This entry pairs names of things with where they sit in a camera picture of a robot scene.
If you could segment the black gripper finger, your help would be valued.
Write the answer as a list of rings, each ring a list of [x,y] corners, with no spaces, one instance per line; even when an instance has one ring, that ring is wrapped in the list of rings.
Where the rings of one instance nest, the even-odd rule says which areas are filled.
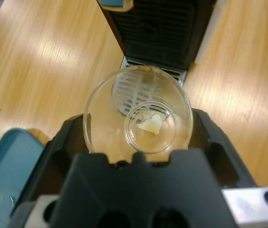
[[[255,180],[229,137],[203,110],[193,109],[189,149],[201,149],[222,188],[254,188]]]
[[[12,215],[20,211],[25,203],[39,196],[62,193],[62,201],[58,203],[55,217],[62,212],[71,218],[92,216],[92,200],[88,198],[93,194],[89,189],[80,187],[83,193],[71,190],[71,187],[79,186],[79,175],[93,170],[93,155],[88,153],[83,137],[84,130],[89,129],[84,126],[84,118],[91,122],[90,114],[74,116],[64,121],[56,136],[46,144]]]

